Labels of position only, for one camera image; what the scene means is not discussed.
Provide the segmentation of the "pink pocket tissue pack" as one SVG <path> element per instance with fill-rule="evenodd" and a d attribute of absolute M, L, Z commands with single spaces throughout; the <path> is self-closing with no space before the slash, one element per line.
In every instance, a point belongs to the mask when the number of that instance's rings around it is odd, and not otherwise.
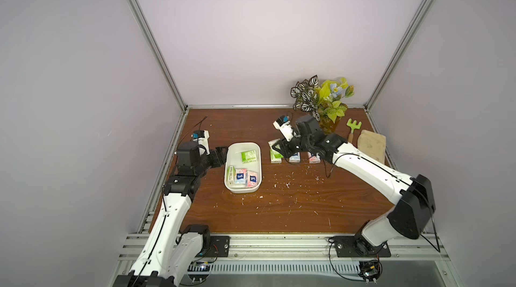
<path fill-rule="evenodd" d="M 310 164 L 315 164 L 315 163 L 321 162 L 321 158 L 319 157 L 318 154 L 312 154 L 312 153 L 308 152 L 308 157 L 309 157 Z"/>

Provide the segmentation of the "blue pocket tissue pack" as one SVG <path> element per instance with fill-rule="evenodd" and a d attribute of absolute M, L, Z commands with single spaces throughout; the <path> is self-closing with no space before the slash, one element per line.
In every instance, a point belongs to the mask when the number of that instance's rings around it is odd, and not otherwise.
<path fill-rule="evenodd" d="M 289 157 L 290 163 L 300 163 L 301 162 L 301 156 L 300 153 L 295 153 L 294 155 Z"/>

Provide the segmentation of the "green pocket tissue pack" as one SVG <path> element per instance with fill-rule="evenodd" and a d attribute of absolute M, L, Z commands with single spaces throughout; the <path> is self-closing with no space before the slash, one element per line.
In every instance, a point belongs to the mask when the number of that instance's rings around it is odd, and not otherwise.
<path fill-rule="evenodd" d="M 270 162 L 272 164 L 282 163 L 283 156 L 277 151 L 270 151 Z"/>

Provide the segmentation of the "white plastic storage box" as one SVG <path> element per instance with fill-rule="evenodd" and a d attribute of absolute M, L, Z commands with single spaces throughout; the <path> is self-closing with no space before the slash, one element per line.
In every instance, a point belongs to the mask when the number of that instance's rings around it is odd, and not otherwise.
<path fill-rule="evenodd" d="M 258 190 L 262 183 L 261 149 L 257 143 L 234 143 L 227 151 L 224 185 L 235 194 Z"/>

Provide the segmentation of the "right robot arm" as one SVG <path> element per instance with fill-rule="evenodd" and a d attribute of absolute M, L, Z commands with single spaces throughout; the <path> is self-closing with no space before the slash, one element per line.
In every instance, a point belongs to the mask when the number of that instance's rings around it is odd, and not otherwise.
<path fill-rule="evenodd" d="M 271 147 L 284 158 L 301 152 L 318 155 L 324 162 L 357 176 L 392 204 L 387 213 L 366 222 L 355 234 L 353 248 L 361 256 L 376 255 L 388 240 L 398 236 L 416 240 L 433 222 L 435 199 L 431 181 L 425 176 L 396 171 L 340 135 L 326 135 L 310 115 L 299 118 L 294 126 L 287 116 L 280 116 L 273 125 L 284 137 L 272 141 Z"/>

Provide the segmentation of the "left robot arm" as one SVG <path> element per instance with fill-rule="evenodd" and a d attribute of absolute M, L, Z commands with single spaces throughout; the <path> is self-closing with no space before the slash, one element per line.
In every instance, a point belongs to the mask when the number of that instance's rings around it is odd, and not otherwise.
<path fill-rule="evenodd" d="M 179 286 L 194 258 L 210 249 L 206 225 L 181 225 L 202 178 L 227 161 L 227 147 L 210 150 L 206 139 L 182 143 L 177 161 L 161 193 L 161 208 L 149 238 L 127 274 L 113 286 Z"/>

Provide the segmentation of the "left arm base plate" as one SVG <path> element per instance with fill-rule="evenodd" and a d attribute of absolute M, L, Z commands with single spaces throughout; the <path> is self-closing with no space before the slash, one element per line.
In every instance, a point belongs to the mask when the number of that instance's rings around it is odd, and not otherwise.
<path fill-rule="evenodd" d="M 231 237 L 228 235 L 215 235 L 210 238 L 210 244 L 205 249 L 202 249 L 196 258 L 215 259 L 226 258 L 229 255 L 229 248 L 231 246 Z"/>

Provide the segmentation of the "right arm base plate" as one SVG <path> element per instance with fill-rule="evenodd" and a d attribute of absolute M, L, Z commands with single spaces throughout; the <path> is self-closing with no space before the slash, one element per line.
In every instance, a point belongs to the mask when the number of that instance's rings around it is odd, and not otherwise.
<path fill-rule="evenodd" d="M 370 245 L 363 238 L 355 238 L 354 236 L 334 236 L 329 239 L 329 242 L 333 242 L 334 250 L 337 253 L 337 257 L 391 257 L 389 246 L 387 243 L 383 243 L 379 246 Z"/>

